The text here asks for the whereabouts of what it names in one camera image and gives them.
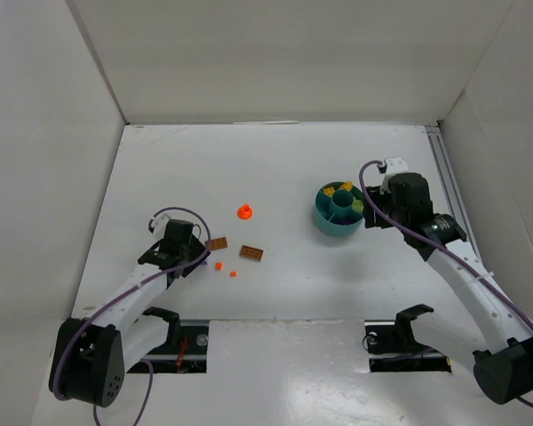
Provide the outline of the light green lego brick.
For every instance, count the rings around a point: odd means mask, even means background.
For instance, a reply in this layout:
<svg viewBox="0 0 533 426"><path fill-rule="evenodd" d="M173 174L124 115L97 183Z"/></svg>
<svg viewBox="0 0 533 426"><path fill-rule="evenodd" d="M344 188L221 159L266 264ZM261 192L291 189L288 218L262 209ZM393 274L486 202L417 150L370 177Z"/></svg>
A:
<svg viewBox="0 0 533 426"><path fill-rule="evenodd" d="M363 201L359 199L354 199L354 202L352 204L352 210L359 214L362 214L363 209L364 209Z"/></svg>

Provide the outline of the yellow lego brick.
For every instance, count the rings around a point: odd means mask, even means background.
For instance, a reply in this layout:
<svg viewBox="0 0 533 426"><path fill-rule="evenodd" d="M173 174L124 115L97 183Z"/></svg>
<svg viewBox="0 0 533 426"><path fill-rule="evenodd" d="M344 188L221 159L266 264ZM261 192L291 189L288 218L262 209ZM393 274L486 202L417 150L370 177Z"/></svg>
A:
<svg viewBox="0 0 533 426"><path fill-rule="evenodd" d="M323 188L322 191L324 194L326 194L329 197L331 197L336 192L336 190L333 187Z"/></svg>
<svg viewBox="0 0 533 426"><path fill-rule="evenodd" d="M354 185L353 185L353 183L351 181L346 181L338 189L351 192L353 187L354 187Z"/></svg>

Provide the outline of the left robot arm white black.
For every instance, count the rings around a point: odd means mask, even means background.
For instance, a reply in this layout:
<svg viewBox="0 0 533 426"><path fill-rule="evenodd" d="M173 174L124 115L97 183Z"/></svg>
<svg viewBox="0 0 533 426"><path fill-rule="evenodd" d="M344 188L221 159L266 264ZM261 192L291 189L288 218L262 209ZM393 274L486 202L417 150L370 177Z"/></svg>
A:
<svg viewBox="0 0 533 426"><path fill-rule="evenodd" d="M125 374L149 352L186 346L179 315L152 303L209 255L194 229L188 221L169 220L163 237L106 303L61 324L49 378L57 399L110 406Z"/></svg>

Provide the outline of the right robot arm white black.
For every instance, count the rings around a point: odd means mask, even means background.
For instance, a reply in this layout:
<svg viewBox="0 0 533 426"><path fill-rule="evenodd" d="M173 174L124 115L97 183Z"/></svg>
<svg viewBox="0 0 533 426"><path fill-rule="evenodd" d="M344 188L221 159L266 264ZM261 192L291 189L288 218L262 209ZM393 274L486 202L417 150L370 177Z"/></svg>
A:
<svg viewBox="0 0 533 426"><path fill-rule="evenodd" d="M397 336L380 344L379 352L430 347L471 371L492 402L517 400L533 408L526 398L533 391L533 321L492 278L457 221L434 212L426 179L413 172L387 174L381 185L361 189L366 227L400 231L475 324L466 331L418 304L397 313Z"/></svg>

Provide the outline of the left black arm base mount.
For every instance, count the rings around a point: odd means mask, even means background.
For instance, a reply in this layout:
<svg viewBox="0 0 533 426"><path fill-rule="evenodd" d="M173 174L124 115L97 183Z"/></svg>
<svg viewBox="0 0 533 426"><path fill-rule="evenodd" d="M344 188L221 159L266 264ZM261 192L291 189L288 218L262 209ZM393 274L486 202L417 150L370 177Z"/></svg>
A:
<svg viewBox="0 0 533 426"><path fill-rule="evenodd" d="M160 319L166 324L165 341L145 355L152 363L155 374L188 375L207 372L208 320L182 319L177 312L150 307L133 325L147 319Z"/></svg>

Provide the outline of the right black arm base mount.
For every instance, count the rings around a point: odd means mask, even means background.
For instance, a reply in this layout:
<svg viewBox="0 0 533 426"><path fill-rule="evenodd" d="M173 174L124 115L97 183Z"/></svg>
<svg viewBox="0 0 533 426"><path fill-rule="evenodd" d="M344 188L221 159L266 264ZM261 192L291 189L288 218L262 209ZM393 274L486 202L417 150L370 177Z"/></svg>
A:
<svg viewBox="0 0 533 426"><path fill-rule="evenodd" d="M434 309L417 304L396 314L394 319L364 321L362 347L369 353L371 373L451 373L449 358L415 340L411 323Z"/></svg>

